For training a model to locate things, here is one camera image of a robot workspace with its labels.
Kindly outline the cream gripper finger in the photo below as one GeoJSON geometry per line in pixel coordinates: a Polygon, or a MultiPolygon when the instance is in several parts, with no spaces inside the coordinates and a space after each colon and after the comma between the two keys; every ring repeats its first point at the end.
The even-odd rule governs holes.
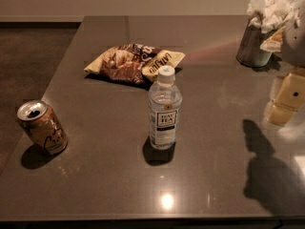
{"type": "Polygon", "coordinates": [[[294,72],[274,79],[267,119],[284,126],[305,105],[305,76],[294,72]]]}

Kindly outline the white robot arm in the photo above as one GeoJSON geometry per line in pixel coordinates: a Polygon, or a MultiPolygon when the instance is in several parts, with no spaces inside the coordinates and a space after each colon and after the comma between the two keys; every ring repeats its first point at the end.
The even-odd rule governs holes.
{"type": "Polygon", "coordinates": [[[305,28],[289,22],[283,32],[283,61],[295,70],[278,76],[270,91],[270,102],[265,119],[277,126],[285,126],[305,105],[305,28]]]}

